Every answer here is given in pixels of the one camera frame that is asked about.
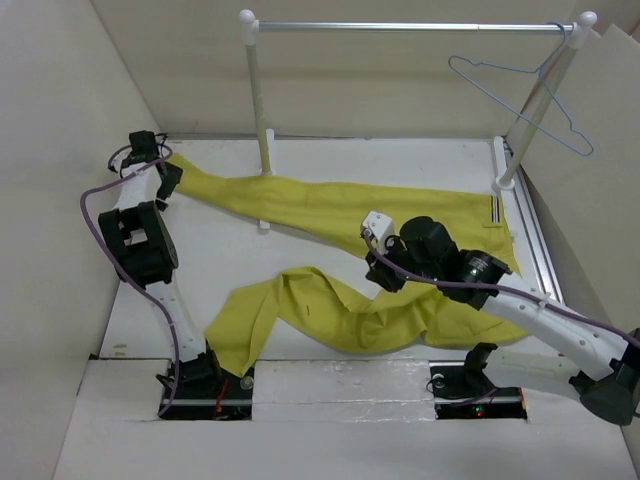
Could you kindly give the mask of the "yellow trousers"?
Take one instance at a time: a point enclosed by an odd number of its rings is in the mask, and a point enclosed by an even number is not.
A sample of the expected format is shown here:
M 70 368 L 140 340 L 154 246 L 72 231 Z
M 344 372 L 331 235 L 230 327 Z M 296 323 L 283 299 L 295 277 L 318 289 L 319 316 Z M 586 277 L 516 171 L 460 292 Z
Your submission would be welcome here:
M 399 225 L 428 216 L 442 223 L 461 248 L 478 249 L 516 266 L 502 206 L 488 194 L 307 183 L 280 176 L 224 178 L 201 171 L 180 154 L 171 161 L 183 172 L 181 194 L 303 230 L 356 257 L 367 254 L 361 223 L 369 212 L 378 211 Z M 471 347 L 525 336 L 516 325 L 449 300 L 424 283 L 368 298 L 313 266 L 290 268 L 233 290 L 205 336 L 221 367 L 242 376 L 258 359 L 277 320 L 350 354 L 380 354 L 416 340 L 436 347 Z

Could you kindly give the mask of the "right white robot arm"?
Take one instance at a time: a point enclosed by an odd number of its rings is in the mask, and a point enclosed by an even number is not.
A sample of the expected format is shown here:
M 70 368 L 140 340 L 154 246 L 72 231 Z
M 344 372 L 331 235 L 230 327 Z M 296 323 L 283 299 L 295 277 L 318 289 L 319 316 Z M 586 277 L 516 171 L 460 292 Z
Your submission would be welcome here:
M 505 262 L 459 248 L 446 227 L 427 216 L 393 220 L 371 211 L 360 236 L 368 248 L 366 277 L 384 290 L 409 282 L 435 287 L 450 301 L 524 329 L 555 355 L 519 354 L 479 342 L 460 369 L 464 408 L 503 388 L 524 387 L 574 400 L 597 418 L 628 426 L 639 416 L 639 333 L 581 315 L 528 284 Z

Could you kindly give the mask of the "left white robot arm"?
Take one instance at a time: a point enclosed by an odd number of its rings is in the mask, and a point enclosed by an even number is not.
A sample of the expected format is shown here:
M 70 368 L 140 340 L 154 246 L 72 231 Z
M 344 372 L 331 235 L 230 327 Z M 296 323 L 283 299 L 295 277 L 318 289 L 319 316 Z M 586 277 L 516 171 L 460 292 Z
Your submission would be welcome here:
M 98 216 L 102 238 L 132 285 L 154 298 L 152 305 L 166 325 L 174 361 L 157 379 L 180 399 L 212 398 L 223 386 L 223 373 L 181 298 L 178 253 L 162 218 L 183 170 L 161 156 L 171 149 L 151 131 L 130 133 L 125 151 L 122 160 L 112 158 L 108 164 L 123 184 L 115 206 Z

